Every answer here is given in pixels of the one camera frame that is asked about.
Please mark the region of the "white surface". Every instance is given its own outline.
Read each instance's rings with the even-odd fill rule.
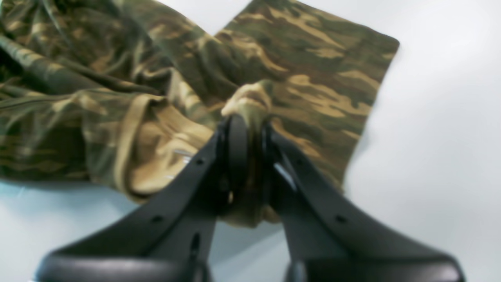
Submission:
[[[215,33],[248,1],[163,2]],[[304,2],[401,43],[348,170],[351,199],[454,254],[468,281],[501,281],[501,3]],[[0,189],[0,281],[26,281],[49,249],[133,208],[106,189],[33,187],[20,196]],[[219,282],[279,282],[287,256],[279,226],[220,224],[210,261]]]

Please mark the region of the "screw hole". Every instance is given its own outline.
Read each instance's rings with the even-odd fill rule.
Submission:
[[[200,233],[196,233],[191,240],[189,256],[191,259],[196,259],[200,252]]]
[[[341,216],[341,215],[336,215],[336,221],[342,224],[348,223],[348,220],[346,217]]]
[[[151,222],[153,223],[158,223],[163,221],[163,216],[161,215],[155,215],[154,217],[151,218]]]

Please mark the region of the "black plastic arm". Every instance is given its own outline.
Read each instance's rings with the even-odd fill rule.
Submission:
[[[451,256],[377,222],[337,192],[291,141],[264,129],[271,206],[286,230],[287,282],[460,282]]]
[[[212,281],[206,261],[216,217],[230,192],[222,190],[227,185],[221,183],[228,183],[228,151],[238,149],[228,144],[235,135],[230,128],[245,133],[239,116],[223,121],[163,191],[110,227],[52,252],[43,260],[36,280]],[[233,143],[246,147],[246,142]]]

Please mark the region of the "camouflage garment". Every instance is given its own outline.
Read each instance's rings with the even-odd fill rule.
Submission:
[[[224,115],[263,119],[338,187],[398,41],[294,0],[211,36],[154,0],[2,0],[0,177],[89,180],[144,202]],[[277,218],[252,186],[223,220]]]

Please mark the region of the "camouflage pants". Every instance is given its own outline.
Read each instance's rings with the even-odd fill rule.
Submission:
[[[253,0],[215,36],[154,0],[1,3],[0,177],[90,180],[137,202],[235,112],[251,136],[271,118],[341,187],[398,48],[295,0]],[[263,217],[255,203],[224,220]]]

